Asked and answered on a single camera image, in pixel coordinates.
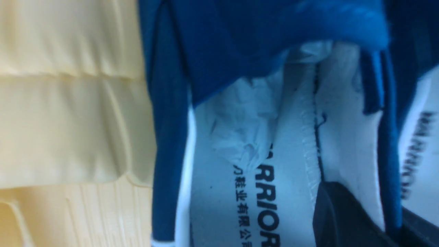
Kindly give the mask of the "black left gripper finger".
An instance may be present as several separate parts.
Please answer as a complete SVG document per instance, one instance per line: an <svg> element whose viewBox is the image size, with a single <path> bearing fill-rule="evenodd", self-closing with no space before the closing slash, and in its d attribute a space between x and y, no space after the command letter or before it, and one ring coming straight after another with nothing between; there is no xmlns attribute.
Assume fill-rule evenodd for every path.
<svg viewBox="0 0 439 247"><path fill-rule="evenodd" d="M437 247L437 226L403 209L399 241L381 231L342 184L319 184L312 221L318 247Z"/></svg>

